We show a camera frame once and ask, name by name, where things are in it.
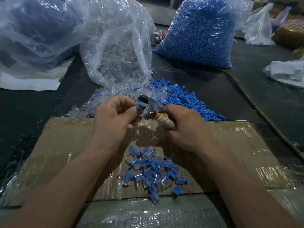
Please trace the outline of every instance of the left hand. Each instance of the left hand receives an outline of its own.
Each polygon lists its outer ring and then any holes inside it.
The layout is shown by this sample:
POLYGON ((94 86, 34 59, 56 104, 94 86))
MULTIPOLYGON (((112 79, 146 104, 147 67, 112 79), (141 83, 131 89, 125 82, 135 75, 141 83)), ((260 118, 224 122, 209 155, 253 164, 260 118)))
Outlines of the left hand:
POLYGON ((141 121, 135 103, 123 96, 114 96, 96 107, 92 142, 109 154, 117 152, 128 124, 141 121))

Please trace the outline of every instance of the forearm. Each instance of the forearm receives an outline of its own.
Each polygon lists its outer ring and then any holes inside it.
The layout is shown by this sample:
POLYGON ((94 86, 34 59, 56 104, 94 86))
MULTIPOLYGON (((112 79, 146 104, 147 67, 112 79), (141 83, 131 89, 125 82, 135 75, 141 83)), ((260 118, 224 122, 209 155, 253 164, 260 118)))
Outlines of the forearm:
POLYGON ((90 143, 3 227, 71 227, 110 159, 96 149, 90 143))
POLYGON ((237 227, 300 227, 227 147, 218 143, 210 149, 200 157, 237 227))

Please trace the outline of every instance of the metal jaw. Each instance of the metal jaw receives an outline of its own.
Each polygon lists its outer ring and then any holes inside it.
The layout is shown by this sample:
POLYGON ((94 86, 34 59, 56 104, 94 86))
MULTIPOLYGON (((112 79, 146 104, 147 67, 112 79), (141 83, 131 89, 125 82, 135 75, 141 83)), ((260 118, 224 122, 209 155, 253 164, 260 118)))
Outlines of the metal jaw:
POLYGON ((136 108, 139 111, 142 111, 140 115, 143 119, 152 119, 155 117, 155 111, 158 113, 164 112, 163 105, 158 104, 154 99, 140 95, 137 100, 135 101, 136 108))

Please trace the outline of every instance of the right hand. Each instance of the right hand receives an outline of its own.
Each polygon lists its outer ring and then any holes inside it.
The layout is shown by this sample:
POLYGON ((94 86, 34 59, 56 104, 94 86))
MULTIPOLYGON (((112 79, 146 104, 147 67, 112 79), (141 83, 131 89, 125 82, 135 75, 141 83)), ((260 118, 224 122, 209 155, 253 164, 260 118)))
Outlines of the right hand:
POLYGON ((176 120, 176 130, 167 130, 167 134, 180 148, 202 153, 220 143, 197 111, 173 104, 168 104, 164 110, 176 120))

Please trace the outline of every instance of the hand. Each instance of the hand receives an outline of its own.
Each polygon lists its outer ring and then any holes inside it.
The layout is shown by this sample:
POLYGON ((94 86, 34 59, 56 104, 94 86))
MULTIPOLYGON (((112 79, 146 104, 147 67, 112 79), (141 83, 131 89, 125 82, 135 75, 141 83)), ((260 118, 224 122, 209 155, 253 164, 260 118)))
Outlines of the hand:
POLYGON ((96 107, 92 142, 104 152, 116 153, 128 124, 141 121, 135 103, 128 97, 114 96, 96 107))
POLYGON ((197 111, 173 104, 168 104, 164 110, 176 120, 176 130, 167 130, 167 134, 180 148, 194 153, 206 152, 219 143, 197 111))

